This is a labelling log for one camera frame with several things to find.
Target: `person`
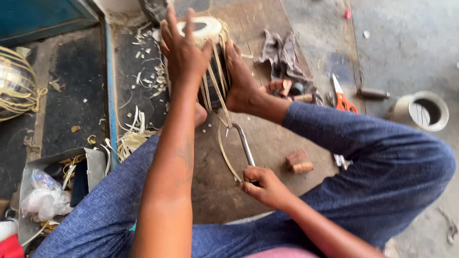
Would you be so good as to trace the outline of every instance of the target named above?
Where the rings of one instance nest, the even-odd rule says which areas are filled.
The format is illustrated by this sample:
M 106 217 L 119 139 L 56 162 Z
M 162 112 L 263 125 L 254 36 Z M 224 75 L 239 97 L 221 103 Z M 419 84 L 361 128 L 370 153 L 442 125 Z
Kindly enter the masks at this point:
M 300 197 L 271 170 L 249 166 L 241 189 L 277 211 L 244 224 L 192 225 L 194 127 L 206 117 L 196 95 L 212 51 L 211 42 L 195 47 L 193 15 L 185 37 L 172 7 L 162 23 L 173 92 L 161 135 L 102 180 L 33 257 L 383 257 L 375 247 L 444 191 L 455 172 L 451 149 L 404 125 L 264 94 L 232 41 L 227 108 L 280 124 L 353 165 Z

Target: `pink cloth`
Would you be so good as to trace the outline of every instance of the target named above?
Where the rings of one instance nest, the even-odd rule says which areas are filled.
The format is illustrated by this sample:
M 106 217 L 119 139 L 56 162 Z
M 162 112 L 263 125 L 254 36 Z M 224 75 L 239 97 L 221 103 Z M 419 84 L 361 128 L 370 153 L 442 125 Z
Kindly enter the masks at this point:
M 317 255 L 304 249 L 293 247 L 278 247 L 263 252 L 245 256 L 244 258 L 318 258 Z

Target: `blue pants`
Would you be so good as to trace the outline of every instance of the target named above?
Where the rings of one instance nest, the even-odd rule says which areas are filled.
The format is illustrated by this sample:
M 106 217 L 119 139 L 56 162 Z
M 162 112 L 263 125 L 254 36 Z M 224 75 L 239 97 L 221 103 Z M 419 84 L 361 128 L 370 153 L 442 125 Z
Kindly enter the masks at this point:
M 282 126 L 353 165 L 300 196 L 375 247 L 403 231 L 444 191 L 456 163 L 442 141 L 412 128 L 294 102 Z M 140 195 L 159 138 L 112 171 L 39 246 L 34 257 L 128 257 Z M 236 225 L 193 226 L 193 257 L 241 257 L 273 247 L 323 254 L 285 213 Z

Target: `gray cloth rag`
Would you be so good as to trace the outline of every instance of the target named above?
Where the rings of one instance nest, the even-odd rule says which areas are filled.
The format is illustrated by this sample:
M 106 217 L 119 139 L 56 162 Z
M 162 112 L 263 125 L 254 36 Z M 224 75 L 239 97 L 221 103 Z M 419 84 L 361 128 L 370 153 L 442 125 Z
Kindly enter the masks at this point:
M 313 103 L 323 106 L 323 99 L 313 82 L 304 76 L 297 65 L 295 55 L 295 35 L 289 32 L 284 40 L 277 33 L 271 34 L 264 30 L 266 40 L 263 44 L 262 56 L 256 63 L 269 61 L 271 64 L 271 81 L 289 79 L 293 83 L 300 82 L 304 85 L 304 94 L 313 95 Z

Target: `hand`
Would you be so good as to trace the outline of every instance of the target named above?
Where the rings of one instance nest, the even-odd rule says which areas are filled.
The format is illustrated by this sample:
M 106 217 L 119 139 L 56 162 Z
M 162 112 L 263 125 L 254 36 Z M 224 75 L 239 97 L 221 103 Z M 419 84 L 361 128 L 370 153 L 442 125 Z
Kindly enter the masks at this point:
M 212 42 L 207 40 L 200 51 L 194 43 L 194 23 L 191 21 L 195 15 L 193 9 L 188 9 L 186 16 L 185 37 L 182 37 L 177 30 L 177 19 L 172 5 L 168 6 L 168 20 L 161 22 L 160 44 L 161 52 L 168 59 L 169 79 L 172 85 L 176 86 L 177 81 L 192 82 L 199 89 L 202 75 L 207 70 L 212 53 Z
M 226 66 L 233 84 L 226 98 L 226 107 L 236 113 L 248 113 L 253 98 L 264 93 L 242 60 L 241 50 L 232 40 L 226 42 Z
M 240 183 L 240 187 L 244 193 L 273 209 L 284 210 L 286 205 L 296 198 L 271 169 L 247 166 L 244 170 L 244 180 L 257 180 L 259 187 L 250 182 Z

